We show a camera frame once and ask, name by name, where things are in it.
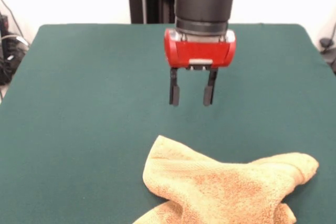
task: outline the green tablecloth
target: green tablecloth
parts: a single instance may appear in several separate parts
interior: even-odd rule
[[[336,219],[336,79],[297,25],[231,25],[237,52],[203,106],[207,72],[179,71],[168,105],[164,25],[43,26],[0,105],[0,223],[131,223],[162,199],[142,182],[162,134],[223,162],[311,154],[286,199],[298,223]]]

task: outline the towel fold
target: towel fold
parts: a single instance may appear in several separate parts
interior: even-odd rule
[[[313,157],[301,153],[226,164],[159,136],[143,181],[169,201],[134,224],[293,224],[293,212],[281,201],[310,180],[318,166]]]

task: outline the yellow towel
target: yellow towel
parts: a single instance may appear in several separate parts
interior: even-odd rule
[[[225,164],[159,136],[146,161],[143,181],[169,201],[134,224],[292,224],[281,203],[316,173],[311,156],[289,153],[248,164]]]

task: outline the black cable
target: black cable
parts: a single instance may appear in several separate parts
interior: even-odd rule
[[[331,37],[330,37],[330,41],[329,41],[327,47],[325,47],[325,49],[322,51],[323,54],[326,53],[326,52],[328,51],[329,47],[331,47],[331,45],[332,45],[332,39],[333,39],[334,36],[335,36],[335,32],[336,32],[336,23],[335,23],[335,25],[334,25],[334,29],[333,29],[333,31],[332,31],[332,34],[331,34]]]
[[[9,13],[11,14],[11,16],[12,16],[12,18],[13,18],[13,20],[14,20],[14,23],[15,23],[17,29],[18,29],[19,32],[20,32],[21,37],[23,37],[23,33],[22,33],[22,31],[21,31],[21,29],[20,29],[18,23],[16,22],[16,19],[15,19],[14,15],[13,15],[12,10],[9,9],[9,7],[6,5],[6,3],[4,2],[4,0],[0,0],[0,1],[1,1],[1,2],[3,3],[3,5],[8,9]]]

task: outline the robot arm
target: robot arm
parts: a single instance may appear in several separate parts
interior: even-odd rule
[[[203,103],[212,104],[218,68],[229,66],[236,49],[235,34],[227,29],[232,2],[175,0],[175,29],[167,29],[164,36],[171,66],[170,104],[179,104],[178,68],[210,71]]]

